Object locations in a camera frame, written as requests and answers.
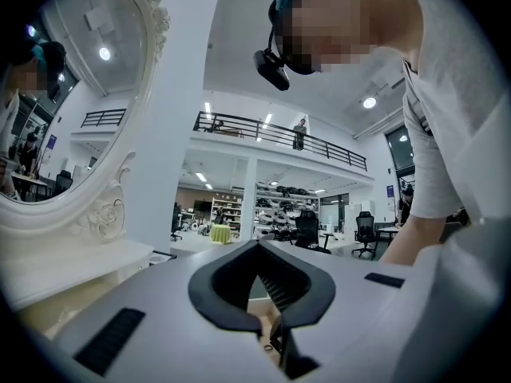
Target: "white mirror frame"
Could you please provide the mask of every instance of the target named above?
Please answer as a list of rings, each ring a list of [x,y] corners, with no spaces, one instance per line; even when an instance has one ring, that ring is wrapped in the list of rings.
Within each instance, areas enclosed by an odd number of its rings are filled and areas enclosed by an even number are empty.
[[[170,19],[161,0],[133,0],[141,12],[146,34],[145,66],[137,99],[130,104],[124,128],[105,151],[99,165],[78,186],[48,203],[16,203],[0,196],[0,239],[2,248],[30,244],[34,237],[80,239],[108,243],[123,232],[125,209],[122,177],[135,157],[133,138],[146,116],[156,64],[164,48]]]

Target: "storage shelving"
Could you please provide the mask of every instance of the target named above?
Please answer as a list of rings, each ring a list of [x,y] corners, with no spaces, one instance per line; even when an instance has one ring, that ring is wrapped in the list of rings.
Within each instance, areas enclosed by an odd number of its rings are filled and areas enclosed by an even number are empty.
[[[243,200],[241,202],[237,201],[241,197],[236,196],[235,200],[225,200],[225,199],[215,199],[213,198],[212,207],[211,207],[211,222],[215,221],[216,212],[218,208],[222,206],[224,208],[224,222],[227,224],[233,232],[240,231],[241,225],[241,206]]]
[[[272,200],[277,200],[277,201],[291,201],[291,202],[304,202],[304,203],[314,203],[316,205],[316,208],[313,210],[314,213],[316,213],[318,219],[319,219],[319,209],[320,209],[320,202],[319,202],[319,197],[317,195],[289,195],[289,197],[283,197],[282,193],[281,192],[278,192],[278,191],[272,191],[272,190],[262,190],[262,189],[257,189],[256,192],[255,192],[255,198],[256,199],[272,199]],[[268,207],[258,207],[258,206],[255,206],[255,210],[256,211],[261,211],[261,210],[270,210],[270,211],[277,211],[277,210],[280,210],[279,208],[275,208],[275,207],[271,207],[271,206],[268,206]],[[289,211],[287,212],[286,214],[287,215],[290,215],[291,217],[298,217],[300,215],[300,212],[301,210],[299,209],[294,209],[293,211]],[[266,225],[266,224],[260,224],[258,223],[258,218],[257,218],[257,214],[255,214],[255,225]],[[286,226],[289,226],[289,227],[292,227],[294,228],[295,226],[294,225],[289,225],[289,224],[283,224],[283,225],[286,225]]]

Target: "person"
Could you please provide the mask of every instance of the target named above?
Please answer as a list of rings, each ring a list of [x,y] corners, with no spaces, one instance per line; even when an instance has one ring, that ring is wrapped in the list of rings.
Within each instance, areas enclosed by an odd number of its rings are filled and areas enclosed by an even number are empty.
[[[224,207],[219,207],[216,211],[215,224],[224,224]]]
[[[0,101],[0,155],[9,157],[11,131],[18,114],[19,93],[38,97],[58,82],[65,66],[64,46],[56,41],[24,39],[10,53]]]
[[[402,193],[402,198],[399,200],[399,204],[398,204],[398,222],[397,222],[398,227],[402,227],[408,220],[408,217],[410,216],[410,209],[412,207],[413,200],[414,200],[414,189],[407,188]]]
[[[288,63],[320,71],[377,47],[402,57],[416,186],[410,216],[382,261],[413,265],[461,205],[472,220],[481,217],[458,157],[490,114],[509,111],[509,83],[469,11],[458,0],[276,0],[275,8],[275,41]]]
[[[302,150],[303,149],[303,137],[307,135],[307,128],[305,125],[305,118],[303,118],[294,128],[293,130],[296,132],[295,142],[293,143],[293,149]]]
[[[38,141],[38,137],[30,132],[26,136],[26,141],[21,146],[19,152],[19,163],[27,176],[34,176],[35,160],[38,155],[38,147],[35,143]]]
[[[224,121],[223,120],[219,120],[218,124],[212,124],[211,125],[211,128],[208,129],[208,132],[213,133],[215,131],[220,131],[221,130],[220,128],[222,128],[222,126],[224,126]]]

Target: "office floor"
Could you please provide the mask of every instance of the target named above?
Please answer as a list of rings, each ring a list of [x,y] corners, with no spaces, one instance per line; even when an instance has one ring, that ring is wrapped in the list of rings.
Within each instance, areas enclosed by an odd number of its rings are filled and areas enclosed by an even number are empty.
[[[211,248],[224,247],[221,243],[212,242],[211,237],[199,235],[196,231],[179,231],[177,234],[183,237],[183,239],[170,242],[170,252],[177,256],[190,255],[206,251]],[[341,234],[336,234],[335,236],[337,237],[337,240],[330,237],[327,244],[327,248],[331,250],[333,255],[350,258],[352,250],[363,247],[362,244],[344,240],[343,235]],[[237,243],[237,241],[238,239],[232,237],[232,242]],[[319,237],[319,245],[322,247],[324,244],[325,238]],[[376,250],[376,256],[374,258],[375,261],[380,259],[387,247],[387,242],[379,242],[378,249]],[[358,259],[358,253],[355,253],[353,258]],[[361,259],[370,259],[370,254],[365,253]]]

